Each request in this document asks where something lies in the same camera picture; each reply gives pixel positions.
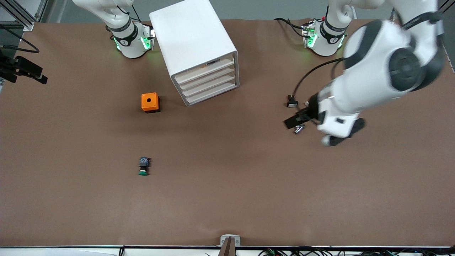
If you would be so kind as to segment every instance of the white bracket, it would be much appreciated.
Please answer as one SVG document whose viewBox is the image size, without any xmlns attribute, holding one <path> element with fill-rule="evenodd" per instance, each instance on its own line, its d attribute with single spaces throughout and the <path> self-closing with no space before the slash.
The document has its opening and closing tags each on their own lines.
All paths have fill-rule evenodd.
<svg viewBox="0 0 455 256">
<path fill-rule="evenodd" d="M 222 235 L 221 238 L 220 238 L 220 246 L 222 246 L 224 241 L 227 238 L 229 238 L 230 236 L 235 241 L 235 247 L 239 247 L 240 246 L 240 236 L 238 236 L 238 235 Z"/>
</svg>

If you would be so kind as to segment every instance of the orange block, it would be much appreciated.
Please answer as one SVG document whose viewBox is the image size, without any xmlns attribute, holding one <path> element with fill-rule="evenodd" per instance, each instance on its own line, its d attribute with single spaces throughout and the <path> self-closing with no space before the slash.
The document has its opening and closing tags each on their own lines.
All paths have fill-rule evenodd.
<svg viewBox="0 0 455 256">
<path fill-rule="evenodd" d="M 141 106 L 145 113 L 160 112 L 160 97 L 156 92 L 144 93 L 141 97 Z"/>
</svg>

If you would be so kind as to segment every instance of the table surface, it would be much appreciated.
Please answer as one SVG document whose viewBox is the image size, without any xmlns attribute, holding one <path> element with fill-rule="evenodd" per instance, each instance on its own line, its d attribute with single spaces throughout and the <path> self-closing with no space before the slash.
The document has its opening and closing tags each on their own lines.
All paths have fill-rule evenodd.
<svg viewBox="0 0 455 256">
<path fill-rule="evenodd" d="M 103 24 L 25 33 L 41 52 L 22 55 L 49 82 L 20 77 L 0 94 L 0 245 L 210 245 L 226 233 L 243 245 L 453 245 L 448 63 L 431 86 L 364 111 L 365 129 L 326 148 L 311 124 L 299 135 L 284 128 L 285 101 L 341 51 L 316 56 L 277 21 L 223 24 L 240 87 L 192 107 L 159 50 L 127 59 Z M 329 72 L 310 75 L 298 100 Z M 160 113 L 141 110 L 147 92 L 160 95 Z"/>
</svg>

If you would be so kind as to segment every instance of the silver bolt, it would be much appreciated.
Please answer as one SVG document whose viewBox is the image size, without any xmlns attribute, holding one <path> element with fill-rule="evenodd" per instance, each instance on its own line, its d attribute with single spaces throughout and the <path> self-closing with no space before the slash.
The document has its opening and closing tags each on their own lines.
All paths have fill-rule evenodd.
<svg viewBox="0 0 455 256">
<path fill-rule="evenodd" d="M 299 134 L 303 129 L 305 129 L 305 125 L 298 125 L 294 127 L 294 134 Z"/>
</svg>

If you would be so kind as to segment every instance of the white box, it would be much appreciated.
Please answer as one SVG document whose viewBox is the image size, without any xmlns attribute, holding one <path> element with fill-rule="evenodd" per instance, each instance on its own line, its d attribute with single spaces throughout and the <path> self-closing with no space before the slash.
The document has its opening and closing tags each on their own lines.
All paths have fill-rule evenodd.
<svg viewBox="0 0 455 256">
<path fill-rule="evenodd" d="M 150 13 L 164 62 L 187 106 L 239 86 L 237 49 L 209 0 Z"/>
</svg>

